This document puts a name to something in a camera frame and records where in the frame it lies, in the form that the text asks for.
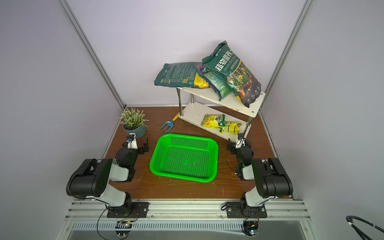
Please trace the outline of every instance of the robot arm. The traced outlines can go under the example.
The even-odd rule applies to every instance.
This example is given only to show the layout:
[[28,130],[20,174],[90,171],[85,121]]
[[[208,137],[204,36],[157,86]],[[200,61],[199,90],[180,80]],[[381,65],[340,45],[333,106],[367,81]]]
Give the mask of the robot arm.
[[80,167],[70,177],[66,192],[69,196],[81,199],[97,199],[108,206],[107,217],[127,217],[134,209],[138,209],[139,217],[145,217],[139,209],[148,207],[148,203],[141,202],[140,207],[132,203],[131,195],[119,191],[109,184],[109,181],[130,182],[133,179],[134,165],[139,154],[149,151],[148,139],[143,147],[137,147],[135,135],[127,136],[123,148],[116,155],[116,159],[85,159]]
[[242,169],[244,179],[255,180],[256,186],[245,193],[245,200],[250,207],[259,207],[270,199],[291,195],[292,182],[278,158],[252,159],[251,165]]
[[235,144],[228,140],[227,149],[236,155],[236,175],[241,180],[254,180],[256,185],[243,194],[240,203],[226,203],[229,218],[237,218],[240,215],[250,217],[256,213],[259,218],[265,218],[266,213],[259,211],[264,208],[265,202],[292,194],[292,182],[279,159],[253,158],[251,143],[244,138],[244,134],[238,134]]

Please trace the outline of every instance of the potted plant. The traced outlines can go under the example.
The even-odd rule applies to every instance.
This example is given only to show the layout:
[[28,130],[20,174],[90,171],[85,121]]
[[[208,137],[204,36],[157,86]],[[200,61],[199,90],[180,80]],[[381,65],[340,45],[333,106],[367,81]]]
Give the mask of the potted plant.
[[144,111],[139,111],[139,109],[125,109],[121,115],[122,127],[128,133],[136,133],[136,138],[141,138],[144,136],[146,129],[148,127],[145,125],[148,119],[144,119]]

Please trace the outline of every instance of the green soil bag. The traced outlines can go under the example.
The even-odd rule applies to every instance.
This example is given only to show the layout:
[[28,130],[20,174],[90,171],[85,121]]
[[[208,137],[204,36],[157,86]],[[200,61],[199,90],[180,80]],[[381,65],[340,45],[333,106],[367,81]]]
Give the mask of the green soil bag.
[[238,56],[231,51],[226,41],[220,43],[214,52],[202,60],[203,65],[225,80],[238,93],[246,107],[260,96],[261,84]]
[[197,74],[199,63],[166,63],[155,79],[156,86],[208,88],[208,83]]
[[219,101],[232,92],[231,87],[222,76],[217,76],[202,64],[195,65],[197,73],[202,77],[217,94]]

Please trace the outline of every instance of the blue fork head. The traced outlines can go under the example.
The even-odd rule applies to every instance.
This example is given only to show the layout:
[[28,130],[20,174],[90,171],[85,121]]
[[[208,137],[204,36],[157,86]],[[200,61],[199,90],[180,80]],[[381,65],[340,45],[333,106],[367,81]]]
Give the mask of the blue fork head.
[[173,121],[165,122],[159,129],[162,129],[164,126],[166,127],[163,129],[163,131],[167,130],[167,128],[170,127],[168,131],[166,131],[166,133],[168,133],[173,128]]

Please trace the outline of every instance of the metal base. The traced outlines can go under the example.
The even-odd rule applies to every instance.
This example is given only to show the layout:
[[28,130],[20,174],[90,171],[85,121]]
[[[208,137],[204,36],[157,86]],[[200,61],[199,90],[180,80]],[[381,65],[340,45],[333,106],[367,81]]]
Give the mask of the metal base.
[[225,203],[228,218],[267,218],[265,205],[261,207],[243,206],[241,202]]
[[[136,218],[137,217],[137,211],[139,211],[139,216],[138,218],[146,218],[147,217],[147,212],[148,212],[148,206],[149,202],[133,202],[133,214],[131,218]],[[126,218],[129,216],[131,212],[112,212],[108,210],[107,218]]]
[[[239,199],[132,199],[132,203],[149,202],[150,208],[147,210],[147,219],[150,221],[164,220],[220,220],[230,221],[225,211],[220,208],[227,202],[239,203]],[[102,202],[92,201],[92,199],[76,199],[70,205],[70,210],[66,215],[69,220],[95,220],[97,221],[100,213],[105,209]],[[303,201],[293,201],[292,199],[272,199],[265,203],[267,218],[263,221],[310,221],[310,216],[305,208]],[[115,221],[115,218],[107,218],[107,211],[103,214],[103,220]]]

